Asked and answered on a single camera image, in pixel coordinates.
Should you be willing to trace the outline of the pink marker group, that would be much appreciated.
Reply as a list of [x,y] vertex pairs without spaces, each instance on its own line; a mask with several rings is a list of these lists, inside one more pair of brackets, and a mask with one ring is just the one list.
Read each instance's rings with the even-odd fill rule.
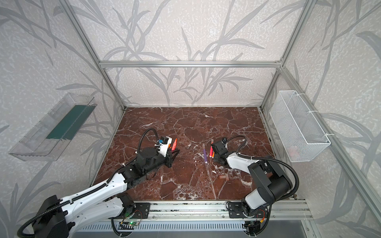
[[210,150],[209,150],[209,157],[210,158],[213,158],[213,155],[214,155],[214,151],[213,151],[213,147],[212,147],[213,143],[214,143],[214,139],[211,139]]

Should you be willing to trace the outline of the purple marker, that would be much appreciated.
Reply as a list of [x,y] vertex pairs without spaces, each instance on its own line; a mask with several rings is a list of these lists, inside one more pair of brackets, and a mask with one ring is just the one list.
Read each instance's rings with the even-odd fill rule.
[[205,144],[202,145],[202,149],[203,149],[204,162],[207,164],[208,163],[208,155],[207,155]]

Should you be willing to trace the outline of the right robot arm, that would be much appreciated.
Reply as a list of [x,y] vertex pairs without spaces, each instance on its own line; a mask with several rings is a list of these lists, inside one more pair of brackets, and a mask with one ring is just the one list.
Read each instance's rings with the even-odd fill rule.
[[230,218],[266,220],[270,207],[277,201],[292,197],[300,186],[297,172],[287,163],[269,157],[244,155],[240,150],[247,144],[243,135],[223,137],[211,144],[214,161],[240,170],[252,177],[255,189],[240,202],[226,202]]

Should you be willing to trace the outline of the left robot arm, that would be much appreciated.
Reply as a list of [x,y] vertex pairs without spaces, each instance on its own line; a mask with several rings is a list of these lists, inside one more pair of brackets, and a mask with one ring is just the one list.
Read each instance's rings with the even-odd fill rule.
[[18,229],[17,236],[69,238],[76,231],[103,219],[133,215],[136,206],[126,191],[145,181],[148,173],[162,165],[170,168],[179,153],[179,149],[145,148],[108,179],[62,199],[55,195],[47,198],[37,214]]

